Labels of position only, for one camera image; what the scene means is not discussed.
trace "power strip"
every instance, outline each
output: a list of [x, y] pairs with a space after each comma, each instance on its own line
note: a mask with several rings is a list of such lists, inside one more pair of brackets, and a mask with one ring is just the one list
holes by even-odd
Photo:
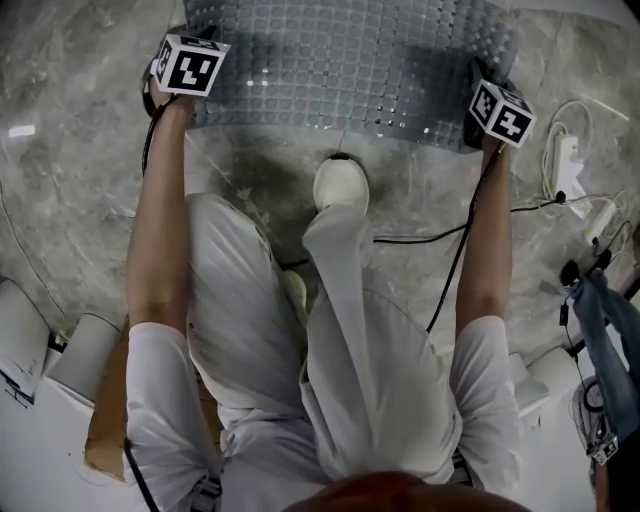
[[[584, 169], [584, 164], [578, 161], [578, 137], [559, 133], [553, 145], [553, 175], [551, 177], [551, 194], [555, 197], [562, 191], [567, 200], [578, 199], [586, 195], [578, 181], [578, 174]], [[571, 204], [570, 208], [581, 219], [586, 219], [591, 213], [588, 202]]]

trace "white container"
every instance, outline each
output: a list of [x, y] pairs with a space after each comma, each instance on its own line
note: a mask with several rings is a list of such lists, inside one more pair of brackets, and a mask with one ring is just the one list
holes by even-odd
[[84, 314], [47, 378], [81, 409], [93, 409], [102, 373], [120, 331], [99, 316]]

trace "hand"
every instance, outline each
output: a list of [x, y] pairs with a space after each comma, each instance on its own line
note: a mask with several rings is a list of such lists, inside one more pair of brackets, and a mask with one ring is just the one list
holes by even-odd
[[[171, 94], [168, 92], [162, 92], [158, 89], [158, 82], [154, 76], [149, 79], [149, 92], [151, 93], [151, 99], [153, 100], [153, 104], [156, 108], [158, 108], [163, 103], [166, 103]], [[169, 108], [177, 108], [183, 110], [188, 117], [191, 117], [191, 113], [193, 111], [193, 99], [191, 96], [180, 96], [177, 100], [175, 100]]]
[[501, 142], [502, 141], [500, 139], [496, 139], [491, 135], [485, 135], [482, 139], [482, 152], [485, 156], [491, 156]]

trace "shoe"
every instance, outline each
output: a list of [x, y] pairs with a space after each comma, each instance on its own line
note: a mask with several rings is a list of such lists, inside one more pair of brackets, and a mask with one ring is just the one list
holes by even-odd
[[322, 162], [313, 181], [313, 201], [319, 212], [332, 205], [342, 205], [367, 213], [369, 184], [362, 167], [343, 155]]

